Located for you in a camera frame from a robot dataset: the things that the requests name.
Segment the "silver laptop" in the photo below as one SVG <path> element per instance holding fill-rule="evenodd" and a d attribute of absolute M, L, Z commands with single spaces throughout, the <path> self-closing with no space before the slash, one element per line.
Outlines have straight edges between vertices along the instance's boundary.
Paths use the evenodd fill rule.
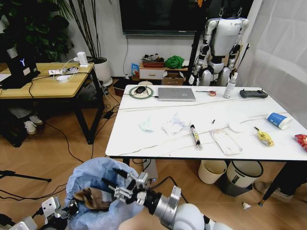
<path fill-rule="evenodd" d="M 158 99 L 159 101 L 196 101 L 191 88 L 159 88 Z"/>

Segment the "banana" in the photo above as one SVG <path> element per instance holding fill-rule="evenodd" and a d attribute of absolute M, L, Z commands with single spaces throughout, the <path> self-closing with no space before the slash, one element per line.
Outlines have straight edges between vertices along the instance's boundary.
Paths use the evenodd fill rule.
<path fill-rule="evenodd" d="M 266 146 L 274 145 L 274 142 L 269 134 L 267 134 L 266 132 L 260 131 L 257 127 L 255 127 L 255 129 L 258 130 L 258 138 L 261 140 L 263 144 L 265 144 Z"/>

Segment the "spray bottle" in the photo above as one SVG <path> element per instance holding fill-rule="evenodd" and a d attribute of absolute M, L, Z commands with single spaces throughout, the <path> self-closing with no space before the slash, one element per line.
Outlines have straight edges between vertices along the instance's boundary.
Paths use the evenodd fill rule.
<path fill-rule="evenodd" d="M 234 75 L 232 76 L 232 78 L 228 82 L 227 87 L 226 87 L 225 92 L 224 92 L 224 98 L 230 98 L 230 94 L 234 90 L 234 87 L 236 86 L 237 76 L 238 76 L 238 73 L 237 72 L 234 73 Z"/>

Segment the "black controller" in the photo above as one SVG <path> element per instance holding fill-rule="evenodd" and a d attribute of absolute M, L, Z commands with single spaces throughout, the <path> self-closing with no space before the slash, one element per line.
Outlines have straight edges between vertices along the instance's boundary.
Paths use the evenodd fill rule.
<path fill-rule="evenodd" d="M 267 96 L 269 96 L 266 92 L 264 92 L 263 90 L 257 90 L 257 91 L 251 91 L 251 90 L 241 90 L 240 91 L 240 95 L 241 97 L 262 97 L 262 98 L 266 98 Z"/>

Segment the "wooden floor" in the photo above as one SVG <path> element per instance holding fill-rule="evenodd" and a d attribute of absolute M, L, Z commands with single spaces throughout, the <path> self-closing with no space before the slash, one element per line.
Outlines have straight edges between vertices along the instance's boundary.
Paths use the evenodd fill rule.
<path fill-rule="evenodd" d="M 94 110 L 84 111 L 86 119 L 91 121 Z M 94 157 L 103 157 L 115 119 L 108 121 L 98 134 L 94 143 Z M 69 139 L 71 151 L 78 158 L 86 161 L 90 159 L 92 146 L 87 145 L 81 132 L 77 119 L 73 112 L 65 112 L 53 116 L 48 122 L 61 129 Z M 307 204 L 300 201 L 306 195 L 307 187 L 298 189 L 295 198 L 289 203 L 282 203 L 275 198 L 270 198 L 264 207 L 259 207 L 257 202 L 262 195 L 252 190 L 236 198 L 224 195 L 215 185 L 208 185 L 198 178 L 198 166 L 200 161 L 195 160 L 157 160 L 159 181 L 171 175 L 182 188 L 182 192 L 190 203 L 195 204 L 203 214 L 216 221 L 221 221 L 235 230 L 305 230 L 307 229 Z M 61 184 L 67 182 L 73 169 L 79 162 L 71 157 L 67 151 L 65 138 L 51 127 L 44 126 L 39 129 L 30 142 L 24 142 L 20 148 L 13 148 L 5 139 L 0 137 L 0 170 L 13 170 L 20 174 L 28 174 L 52 178 L 52 182 L 46 183 L 24 178 L 3 178 L 0 180 L 0 189 L 26 197 L 38 197 L 53 192 Z M 260 178 L 264 181 L 272 180 L 282 167 L 282 163 L 263 162 L 264 175 Z M 137 171 L 141 166 L 131 163 Z M 168 196 L 173 184 L 166 182 L 159 187 L 159 191 Z M 65 191 L 59 193 L 63 202 Z M 40 207 L 40 200 L 14 201 L 0 199 L 0 213 L 4 213 L 14 221 L 33 215 Z M 241 202 L 252 205 L 244 210 Z M 43 218 L 35 217 L 35 221 L 41 226 Z M 125 221 L 120 226 L 121 230 L 149 230 L 165 229 L 156 217 L 151 216 L 144 209 L 134 218 Z"/>

